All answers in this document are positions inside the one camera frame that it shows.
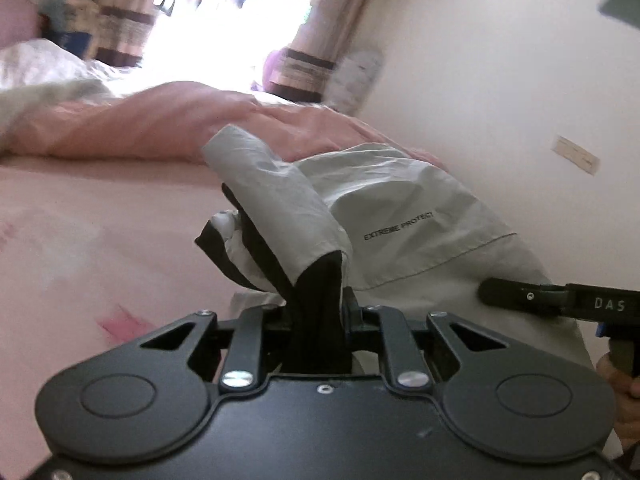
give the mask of pink pattern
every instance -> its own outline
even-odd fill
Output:
[[[121,305],[111,317],[98,320],[98,324],[107,331],[114,344],[127,343],[151,332],[155,327],[145,319],[133,316]]]

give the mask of seam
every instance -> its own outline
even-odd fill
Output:
[[[418,276],[418,275],[423,274],[425,272],[429,272],[430,270],[437,269],[439,266],[448,264],[449,262],[452,262],[453,260],[455,260],[456,258],[459,258],[460,256],[464,256],[465,254],[472,253],[473,251],[481,249],[483,247],[486,247],[487,245],[490,245],[490,244],[492,244],[494,242],[497,242],[498,240],[502,240],[503,238],[508,238],[510,236],[517,236],[517,235],[518,235],[517,233],[509,233],[507,235],[498,236],[497,238],[494,238],[493,240],[489,240],[488,242],[485,242],[484,244],[478,245],[478,246],[476,246],[476,247],[474,247],[472,249],[468,249],[468,250],[464,251],[463,253],[456,254],[456,256],[454,256],[452,258],[449,258],[448,260],[446,260],[444,262],[436,264],[433,267],[429,267],[428,269],[419,270],[418,272],[414,272],[413,274],[408,274],[406,276],[401,276],[399,278],[394,278],[392,280],[388,280],[388,282],[380,283],[379,285],[368,286],[366,288],[356,288],[356,287],[352,286],[351,288],[353,290],[359,290],[359,291],[363,292],[365,290],[373,290],[374,288],[378,288],[379,286],[388,285],[389,283],[399,282],[400,280],[405,280],[407,278],[412,278],[414,276]]]

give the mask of bed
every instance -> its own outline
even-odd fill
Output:
[[[241,289],[193,243],[210,216],[229,207],[216,175],[198,164],[199,147],[220,127],[257,130],[287,160],[391,142],[330,110],[265,107],[254,96],[193,83],[127,99],[96,93],[96,84],[103,91],[125,74],[69,58],[36,38],[37,23],[29,0],[0,0],[0,126],[4,118],[12,130],[11,142],[0,139],[0,473],[7,480],[48,455],[33,417],[48,377],[194,311],[230,315]],[[87,77],[90,95],[55,97],[61,81]],[[74,92],[64,87],[67,98]]]

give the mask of pillow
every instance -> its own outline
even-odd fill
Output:
[[[0,90],[87,78],[87,65],[48,40],[31,40],[0,50]]]
[[[98,32],[100,6],[91,0],[60,0],[64,24],[51,33],[51,39],[81,59],[89,57],[90,46]]]
[[[38,7],[31,0],[0,0],[0,49],[37,38]]]

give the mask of white pillow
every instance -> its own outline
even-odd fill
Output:
[[[0,50],[0,90],[91,77],[87,64],[48,40]]]

